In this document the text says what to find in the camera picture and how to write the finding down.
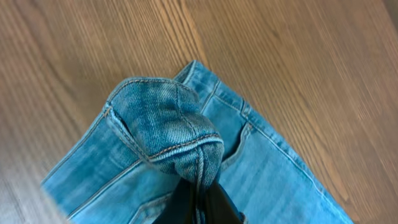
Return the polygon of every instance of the table surface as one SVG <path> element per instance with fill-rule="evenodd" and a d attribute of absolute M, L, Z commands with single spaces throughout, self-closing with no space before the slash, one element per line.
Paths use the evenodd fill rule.
<path fill-rule="evenodd" d="M 40 181 L 131 76 L 200 60 L 356 223 L 398 221 L 393 0 L 0 1 L 0 223 L 65 223 Z"/>

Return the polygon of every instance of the stitching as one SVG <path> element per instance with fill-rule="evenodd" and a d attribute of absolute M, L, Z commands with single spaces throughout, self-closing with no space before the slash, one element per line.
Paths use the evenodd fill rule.
<path fill-rule="evenodd" d="M 106 117 L 109 114 L 109 111 L 111 110 L 112 106 L 109 106 L 108 109 L 106 109 L 104 113 L 104 117 Z"/>
<path fill-rule="evenodd" d="M 110 111 L 111 109 L 113 109 L 113 107 L 112 107 L 112 106 L 109 106 L 109 108 L 105 111 L 105 114 L 109 114 L 109 111 Z M 119 121 L 121 120 L 121 119 L 118 118 L 118 114 L 117 114 L 115 111 L 113 111 L 113 114 L 114 114 L 114 116 L 115 116 Z M 125 133 L 125 131 L 123 131 L 122 125 L 121 125 L 121 124 L 118 124 L 117 122 L 115 122 L 115 120 L 112 119 L 112 118 L 111 118 L 110 120 L 111 120 L 111 122 L 112 122 L 116 127 L 118 127 L 119 132 L 129 141 L 129 143 L 132 144 L 132 145 L 135 145 L 135 146 L 137 147 L 137 149 L 138 149 L 139 152 L 137 153 L 136 150 L 132 149 L 131 147 L 129 147 L 129 149 L 132 150 L 132 151 L 133 151 L 134 153 L 136 153 L 136 154 L 140 154 L 140 155 L 143 157 L 143 159 L 148 160 L 148 159 L 147 159 L 147 156 L 146 156 L 145 153 L 144 153 L 144 151 L 143 151 L 139 146 L 137 146 L 137 144 L 136 144 L 133 140 L 131 140 L 132 136 L 127 135 L 127 134 Z M 116 135 L 117 135 L 117 137 L 118 137 L 125 145 L 127 145 L 127 143 L 126 143 L 118 134 L 116 134 Z"/>
<path fill-rule="evenodd" d="M 244 117 L 248 118 L 249 112 L 250 112 L 249 105 L 248 105 L 248 103 L 246 103 L 246 102 L 244 101 L 244 102 L 243 102 L 243 110 L 242 110 L 241 113 L 242 113 L 242 115 L 243 115 Z"/>
<path fill-rule="evenodd" d="M 138 163 L 140 163 L 141 160 L 138 159 L 136 162 L 133 162 L 129 167 L 127 167 L 126 169 L 124 169 L 122 172 L 120 172 L 118 175 L 114 176 L 110 181 L 108 181 L 106 184 L 104 184 L 102 186 L 102 188 L 100 188 L 99 190 L 97 190 L 97 192 L 95 192 L 90 198 L 88 198 L 87 200 L 85 200 L 79 207 L 75 208 L 74 211 L 72 211 L 67 218 L 70 219 L 71 217 L 77 215 L 80 211 L 82 211 L 92 200 L 95 199 L 95 197 L 99 194 L 102 193 L 102 191 L 104 191 L 109 185 L 111 185 L 117 178 L 119 178 L 120 176 L 124 175 L 126 172 L 129 171 L 129 169 L 133 168 L 135 165 L 137 165 Z"/>
<path fill-rule="evenodd" d="M 237 108 L 235 108 L 234 106 L 230 105 L 229 103 L 225 102 L 224 100 L 222 100 L 219 96 L 214 95 L 217 99 L 219 99 L 222 103 L 224 103 L 226 106 L 229 106 L 232 109 L 235 109 L 238 112 L 241 112 L 240 110 L 238 110 Z M 247 114 L 242 114 L 242 116 L 253 126 L 255 127 L 255 129 L 257 131 L 259 131 L 263 136 L 265 136 L 281 153 L 283 153 L 284 156 L 286 156 L 291 163 L 293 163 L 293 165 L 295 167 L 297 167 L 302 173 L 304 173 L 304 175 L 311 180 L 312 184 L 314 185 L 315 189 L 317 190 L 317 192 L 323 197 L 325 198 L 325 200 L 331 205 L 331 207 L 340 215 L 340 217 L 344 220 L 344 222 L 346 222 L 345 220 L 345 216 L 343 216 L 343 214 L 330 202 L 330 200 L 325 196 L 324 193 L 322 193 L 322 191 L 318 188 L 318 186 L 316 185 L 315 181 L 310 177 L 310 175 L 305 172 L 294 160 L 293 158 L 291 158 L 286 152 L 283 151 L 283 149 L 281 149 L 266 133 L 264 133 L 258 126 L 256 126 L 249 118 Z"/>
<path fill-rule="evenodd" d="M 243 146 L 244 146 L 244 143 L 246 142 L 246 139 L 247 139 L 247 137 L 249 136 L 250 131 L 251 131 L 252 129 L 253 129 L 253 126 L 251 125 L 250 122 L 248 122 L 248 127 L 247 127 L 246 130 L 244 130 L 244 133 L 243 133 L 243 135 L 242 135 L 242 137 L 241 137 L 241 139 L 240 139 L 241 142 L 239 143 L 239 146 L 238 146 L 237 150 L 235 151 L 234 154 L 232 154 L 231 156 L 229 156 L 226 160 L 224 160 L 224 161 L 221 163 L 221 171 L 226 170 L 226 169 L 229 168 L 233 163 L 235 163 L 236 160 L 239 159 L 238 156 L 240 156 L 240 154 L 243 153 Z"/>
<path fill-rule="evenodd" d="M 197 67 L 197 61 L 194 60 L 192 62 L 192 66 L 190 67 L 190 69 L 188 71 L 188 75 L 187 75 L 186 79 L 182 82 L 183 84 L 187 84 L 192 79 L 193 71 L 194 71 L 194 69 L 196 69 L 196 67 Z"/>
<path fill-rule="evenodd" d="M 177 87 L 175 88 L 175 91 L 176 91 L 176 99 L 177 99 L 178 112 L 180 113 L 181 118 L 182 118 L 185 122 L 188 123 L 189 127 L 191 128 L 191 130 L 192 130 L 192 132 L 193 132 L 193 135 L 196 136 L 196 135 L 197 135 L 197 132 L 196 132 L 195 129 L 193 128 L 192 123 L 189 122 L 189 120 L 188 120 L 188 119 L 184 116 L 184 114 L 182 113 L 181 106 L 180 106 L 179 100 L 178 100 L 179 97 L 178 97 L 178 88 L 177 88 Z"/>
<path fill-rule="evenodd" d="M 118 158 L 115 158 L 113 156 L 109 156 L 108 157 L 109 160 L 111 161 L 111 163 L 113 163 L 113 165 L 115 165 L 116 167 L 118 167 L 120 170 L 123 170 L 124 167 L 122 164 L 120 164 L 120 161 L 118 160 Z"/>
<path fill-rule="evenodd" d="M 219 96 L 217 96 L 216 94 L 214 94 L 214 96 L 215 96 L 217 99 L 219 99 L 222 103 L 224 103 L 226 106 L 229 106 L 230 108 L 232 108 L 232 109 L 234 109 L 234 110 L 236 110 L 236 111 L 238 111 L 238 112 L 241 112 L 241 110 L 239 110 L 239 109 L 237 109 L 236 107 L 232 106 L 231 104 L 225 102 L 225 100 L 221 99 L 221 98 L 220 98 Z"/>
<path fill-rule="evenodd" d="M 199 169 L 199 163 L 198 163 L 198 161 L 199 161 L 199 153 L 198 153 L 198 149 L 196 149 L 196 153 L 197 153 L 197 158 L 195 159 L 195 162 L 196 162 L 196 168 L 195 168 L 195 177 L 196 177 L 196 179 L 197 179 L 197 182 L 199 181 L 199 175 L 198 175 L 198 169 Z"/>
<path fill-rule="evenodd" d="M 172 150 L 172 149 L 175 149 L 175 148 L 178 148 L 178 147 L 182 147 L 182 146 L 186 146 L 186 145 L 188 145 L 188 144 L 193 144 L 193 143 L 195 143 L 195 142 L 197 142 L 197 141 L 200 141 L 200 140 L 202 140 L 202 139 L 204 139 L 204 138 L 213 137 L 213 136 L 218 136 L 218 134 L 208 134 L 208 135 L 206 135 L 206 136 L 202 136 L 202 137 L 200 137 L 200 138 L 198 138 L 198 139 L 194 139 L 194 140 L 192 140 L 192 141 L 189 141 L 189 142 L 186 142 L 186 143 L 183 143 L 183 144 L 179 144 L 179 145 L 176 145 L 176 146 L 168 147 L 167 149 L 164 149 L 164 150 L 162 150 L 161 152 L 159 152 L 159 153 L 157 153 L 157 154 L 155 154 L 155 155 L 153 155 L 153 156 L 150 156 L 149 159 L 153 159 L 154 157 L 156 157 L 156 156 L 158 156 L 158 155 L 160 155 L 160 154 L 163 154 L 163 153 L 165 153 L 165 152 L 167 152 L 167 151 L 170 151 L 170 150 Z M 122 172 L 120 172 L 117 176 L 113 177 L 110 181 L 108 181 L 106 184 L 104 184 L 104 185 L 102 186 L 102 188 L 100 188 L 96 193 L 94 193 L 89 199 L 87 199 L 85 202 L 83 202 L 78 208 L 74 209 L 74 211 L 72 211 L 72 212 L 67 216 L 67 218 L 70 219 L 72 216 L 76 215 L 76 214 L 79 213 L 81 210 L 83 210 L 84 207 L 86 207 L 97 195 L 99 195 L 100 193 L 102 193 L 102 191 L 104 191 L 109 185 L 111 185 L 118 177 L 120 177 L 121 175 L 123 175 L 124 173 L 126 173 L 129 169 L 131 169 L 132 167 L 134 167 L 136 164 L 138 164 L 138 163 L 140 163 L 140 162 L 142 162 L 142 160 L 140 160 L 140 159 L 137 160 L 136 162 L 134 162 L 133 164 L 131 164 L 128 168 L 126 168 L 125 170 L 123 170 Z"/>
<path fill-rule="evenodd" d="M 205 100 L 205 102 L 204 102 L 204 104 L 203 104 L 203 106 L 202 106 L 202 108 L 201 108 L 200 113 L 202 113 L 202 112 L 205 110 L 207 104 L 210 102 L 211 97 L 212 97 L 212 96 L 214 95 L 214 93 L 216 92 L 216 89 L 218 88 L 218 85 L 219 85 L 219 84 L 220 84 L 220 81 L 217 80 L 216 84 L 215 84 L 214 87 L 213 87 L 213 90 L 212 90 L 211 93 L 206 97 L 206 100 Z"/>
<path fill-rule="evenodd" d="M 157 154 L 154 154 L 153 156 L 150 156 L 149 159 L 153 159 L 153 158 L 155 158 L 155 157 L 157 157 L 157 156 L 159 156 L 159 155 L 161 155 L 161 154 L 163 154 L 163 153 L 165 153 L 167 151 L 170 151 L 172 149 L 175 149 L 175 148 L 178 148 L 178 147 L 183 147 L 183 146 L 186 146 L 186 145 L 189 145 L 189 144 L 193 144 L 193 143 L 196 143 L 196 142 L 198 142 L 198 141 L 200 141 L 202 139 L 209 138 L 209 137 L 219 137 L 219 135 L 218 134 L 207 134 L 205 136 L 202 136 L 200 138 L 194 139 L 192 141 L 168 147 L 167 149 L 163 149 L 162 151 L 158 152 Z"/>
<path fill-rule="evenodd" d="M 250 122 L 251 125 L 253 125 L 253 127 L 255 127 L 257 129 L 257 131 L 259 133 L 261 133 L 264 137 L 266 137 L 281 153 L 283 153 L 284 156 L 286 156 L 291 163 L 293 163 L 293 165 L 295 167 L 297 167 L 302 173 L 304 173 L 304 175 L 311 180 L 313 186 L 315 187 L 315 189 L 317 190 L 317 192 L 331 205 L 331 207 L 333 208 L 333 210 L 335 212 L 338 213 L 338 215 L 340 216 L 340 218 L 345 222 L 346 219 L 344 218 L 345 216 L 343 216 L 343 214 L 335 207 L 335 205 L 333 205 L 330 200 L 325 196 L 324 193 L 322 193 L 322 191 L 318 188 L 318 186 L 316 185 L 315 181 L 309 176 L 309 174 L 307 172 L 305 172 L 294 160 L 293 158 L 291 158 L 285 151 L 283 151 L 283 149 L 281 149 L 268 135 L 266 135 L 260 128 L 258 128 L 254 123 L 252 123 L 252 121 L 248 120 L 248 122 Z"/>
<path fill-rule="evenodd" d="M 127 83 L 123 84 L 123 86 L 121 86 L 118 90 L 116 90 L 115 93 L 113 93 L 109 100 L 111 101 L 125 86 L 130 85 L 132 83 L 146 83 L 146 82 L 162 82 L 162 83 L 169 83 L 169 84 L 174 84 L 174 85 L 178 85 L 188 91 L 193 91 L 192 89 L 182 85 L 182 83 L 179 82 L 173 82 L 172 80 L 154 80 L 154 79 L 148 79 L 148 80 L 130 80 Z"/>
<path fill-rule="evenodd" d="M 69 153 L 69 155 L 64 158 L 64 160 L 62 160 L 59 164 L 56 165 L 56 168 L 54 168 L 54 170 L 51 170 L 50 173 L 46 176 L 46 178 L 42 181 L 42 183 L 45 183 L 46 181 L 48 181 L 49 178 L 51 178 L 54 173 L 56 171 L 59 170 L 59 168 L 64 165 L 64 163 L 66 163 L 67 160 L 69 160 L 69 158 L 71 158 L 71 156 L 81 147 L 81 145 L 83 145 L 84 143 L 86 143 L 87 139 L 91 136 L 91 134 L 93 134 L 93 131 L 96 129 L 96 127 L 100 124 L 100 122 L 102 121 L 102 119 L 104 118 L 104 114 L 101 115 L 101 117 L 97 120 L 97 122 L 95 123 L 95 125 L 90 129 L 90 132 L 87 133 L 86 137 L 79 143 L 79 145 L 77 145 L 76 147 L 74 147 L 74 150 L 72 152 Z"/>
<path fill-rule="evenodd" d="M 127 141 L 129 141 L 130 144 L 133 144 L 133 145 L 135 145 L 135 146 L 137 147 L 138 151 L 140 152 L 139 154 L 141 154 L 141 156 L 142 156 L 145 160 L 148 160 L 148 157 L 145 155 L 144 151 L 143 151 L 139 146 L 137 146 L 137 144 L 136 144 L 135 142 L 133 142 L 133 141 L 131 140 L 132 136 L 131 136 L 131 137 L 128 136 L 126 133 L 124 133 L 124 131 L 122 131 L 122 128 L 120 128 L 120 127 L 119 127 L 119 131 L 120 131 L 120 132 L 122 133 L 122 135 L 127 139 Z"/>

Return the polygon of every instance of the belt loop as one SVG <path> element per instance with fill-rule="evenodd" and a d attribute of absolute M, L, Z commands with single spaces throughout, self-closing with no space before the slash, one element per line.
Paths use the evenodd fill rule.
<path fill-rule="evenodd" d="M 250 104 L 247 103 L 246 101 L 243 101 L 243 107 L 241 110 L 241 115 L 245 118 L 248 118 L 248 114 L 251 111 L 251 107 Z"/>
<path fill-rule="evenodd" d="M 213 86 L 213 90 L 212 90 L 212 91 L 209 93 L 209 95 L 206 97 L 206 100 L 205 100 L 205 102 L 204 102 L 203 105 L 202 105 L 202 108 L 201 108 L 200 113 L 203 113 L 203 111 L 205 110 L 205 108 L 206 108 L 206 106 L 207 106 L 209 100 L 210 100 L 211 97 L 214 95 L 214 93 L 215 93 L 215 91 L 217 90 L 219 84 L 220 84 L 220 80 L 217 80 L 217 82 L 216 82 L 216 83 L 214 84 L 214 86 Z"/>

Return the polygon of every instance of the denim fabric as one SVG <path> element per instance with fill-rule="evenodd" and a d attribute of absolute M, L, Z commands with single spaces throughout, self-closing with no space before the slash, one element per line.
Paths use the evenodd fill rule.
<path fill-rule="evenodd" d="M 198 93 L 220 132 L 219 183 L 249 222 L 352 223 L 283 137 L 214 73 L 193 61 L 175 80 Z"/>
<path fill-rule="evenodd" d="M 152 223 L 180 177 L 201 191 L 218 176 L 251 223 L 352 223 L 270 124 L 196 61 L 174 80 L 119 84 L 43 188 L 75 223 Z"/>
<path fill-rule="evenodd" d="M 165 206 L 180 177 L 211 185 L 223 141 L 179 82 L 124 80 L 83 138 L 43 181 L 75 223 L 142 223 Z"/>

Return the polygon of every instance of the jeans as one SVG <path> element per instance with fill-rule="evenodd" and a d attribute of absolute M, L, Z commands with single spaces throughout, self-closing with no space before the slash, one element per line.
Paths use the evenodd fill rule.
<path fill-rule="evenodd" d="M 75 223 L 152 223 L 181 177 L 198 192 L 219 178 L 251 223 L 352 223 L 283 138 L 196 61 L 174 80 L 120 83 L 42 186 Z"/>

